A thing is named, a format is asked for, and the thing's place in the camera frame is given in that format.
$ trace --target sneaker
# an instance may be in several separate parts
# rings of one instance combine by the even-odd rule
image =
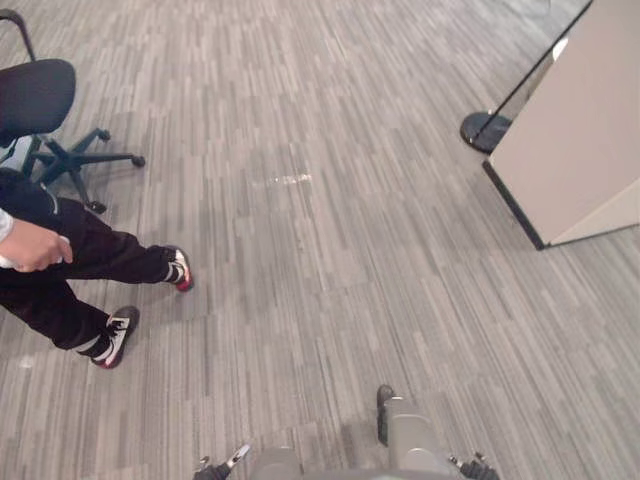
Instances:
[[[94,365],[107,369],[117,367],[122,360],[124,346],[139,320],[140,312],[136,307],[119,308],[107,321],[108,348],[91,359]]]
[[[167,245],[170,250],[169,267],[172,272],[169,273],[169,283],[173,283],[178,291],[187,292],[193,288],[193,277],[191,276],[191,266],[189,258],[178,247]]]

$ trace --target podium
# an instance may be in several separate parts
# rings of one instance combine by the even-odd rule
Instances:
[[[640,222],[639,25],[595,0],[483,164],[538,249]]]

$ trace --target black chair seat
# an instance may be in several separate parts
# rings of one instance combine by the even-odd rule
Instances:
[[[0,145],[53,132],[69,113],[75,89],[75,72],[64,60],[37,60],[0,70]]]

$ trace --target stanchion base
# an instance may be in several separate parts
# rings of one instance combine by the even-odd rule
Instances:
[[[460,125],[462,139],[472,148],[482,153],[493,152],[511,126],[511,120],[502,115],[497,115],[482,133],[477,138],[474,138],[490,117],[490,113],[475,112],[467,115],[462,121],[462,125]]]

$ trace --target white sleeve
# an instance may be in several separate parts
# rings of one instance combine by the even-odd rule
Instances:
[[[13,228],[13,217],[0,208],[0,242],[2,242]]]

